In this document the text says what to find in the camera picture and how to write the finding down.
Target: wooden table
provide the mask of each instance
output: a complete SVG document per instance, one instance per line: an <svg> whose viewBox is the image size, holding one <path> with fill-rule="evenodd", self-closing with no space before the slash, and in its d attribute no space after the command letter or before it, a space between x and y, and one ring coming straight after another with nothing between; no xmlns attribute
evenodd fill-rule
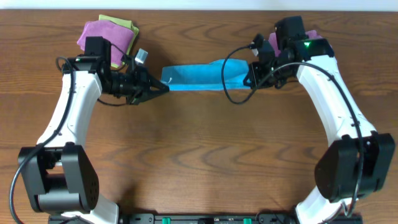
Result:
<svg viewBox="0 0 398 224"><path fill-rule="evenodd" d="M59 97L55 57L80 54L76 41L98 14L135 22L135 49L149 52L147 66L157 77L164 66L224 58L258 32L267 36L279 19L303 15L306 30L316 29L333 46L367 119L398 139L398 14L0 11L0 223L11 222L6 192L19 149L36 143ZM250 51L236 57L255 60ZM313 189L314 166L326 149L320 118L297 83L258 91L242 106L221 91L171 92L122 108L96 105L86 141L100 192L125 212L289 210ZM397 182L395 156L383 190L358 203L366 223L398 222ZM21 178L15 203L25 222L46 221L48 215L30 208Z"/></svg>

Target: blue cloth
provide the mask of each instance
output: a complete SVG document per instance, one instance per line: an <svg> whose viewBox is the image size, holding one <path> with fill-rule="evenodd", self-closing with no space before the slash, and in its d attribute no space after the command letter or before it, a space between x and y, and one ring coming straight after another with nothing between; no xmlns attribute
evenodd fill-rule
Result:
<svg viewBox="0 0 398 224"><path fill-rule="evenodd" d="M171 91L223 90L221 68L224 59L211 62L208 65L176 65L164 67L162 83ZM243 79L248 74L249 65L245 60L228 59L224 68L227 89L249 89L243 85Z"/></svg>

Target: green cloth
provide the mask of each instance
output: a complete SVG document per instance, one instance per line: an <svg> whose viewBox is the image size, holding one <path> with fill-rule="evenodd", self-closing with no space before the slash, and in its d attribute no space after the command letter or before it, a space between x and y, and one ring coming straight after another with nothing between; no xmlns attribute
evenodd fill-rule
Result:
<svg viewBox="0 0 398 224"><path fill-rule="evenodd" d="M123 26L123 27L125 27L127 29L131 29L133 31L134 37L132 38L132 40L130 42L130 45L127 48L127 52L126 52L126 54L129 54L130 50L131 50L131 47L132 47L132 43L134 43L134 40L136 39L136 37L138 35L139 29L137 27L135 27L134 24L131 21L127 21L127 20L124 20L124 19L118 19L118 18L115 18L115 17L99 15L98 20L108 20L108 21L111 21L111 22L113 22L113 23L115 23L115 24L117 24L119 26ZM112 63L111 65L112 65L112 67L115 67L115 68L119 67L118 65L116 65L114 63Z"/></svg>

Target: pink cloth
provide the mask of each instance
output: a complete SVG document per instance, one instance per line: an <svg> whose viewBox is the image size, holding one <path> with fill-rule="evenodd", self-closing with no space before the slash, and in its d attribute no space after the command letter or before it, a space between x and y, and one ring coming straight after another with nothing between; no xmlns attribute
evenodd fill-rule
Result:
<svg viewBox="0 0 398 224"><path fill-rule="evenodd" d="M321 36L318 35L316 30L310 30L310 31L306 32L306 34L308 35L309 39L322 38ZM278 42L276 41L275 33L269 34L268 42L271 44L272 48L274 49L275 56L278 57L280 54L280 50L278 49Z"/></svg>
<svg viewBox="0 0 398 224"><path fill-rule="evenodd" d="M82 50L85 50L86 37L99 37L102 36L112 44L118 46L124 53L127 52L130 42L134 37L134 32L125 27L114 24L111 21L101 20L86 22L83 33L81 34L77 44ZM121 66L123 54L116 49L111 47L111 63Z"/></svg>

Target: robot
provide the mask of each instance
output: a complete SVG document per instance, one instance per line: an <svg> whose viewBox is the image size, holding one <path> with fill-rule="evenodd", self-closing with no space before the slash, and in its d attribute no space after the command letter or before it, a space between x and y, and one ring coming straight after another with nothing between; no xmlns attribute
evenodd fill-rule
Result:
<svg viewBox="0 0 398 224"><path fill-rule="evenodd" d="M394 140L390 134L379 134L359 110L326 39L309 40L300 16L277 22L275 32L281 51L278 57L262 35L240 48L252 49L259 57L249 65L243 80L252 89L245 101L260 88L280 88L288 78L297 78L321 117L329 147L315 167L316 186L290 213L120 214L118 205L99 193L98 176L84 151L93 107L102 93L125 97L127 105L138 105L167 93L169 88L144 67L144 50L135 57L125 55L127 70L121 73L110 69L112 44L102 37L87 37L83 55L57 59L63 86L52 119L37 145L23 147L19 153L19 168L10 190L15 221L22 223L13 204L15 182L22 174L32 209L49 213L49 223L362 223L361 216L353 215L354 206L359 199L382 189L395 150ZM60 59L65 61L63 66L58 65ZM62 166L64 173L48 174L46 170L55 166Z"/></svg>

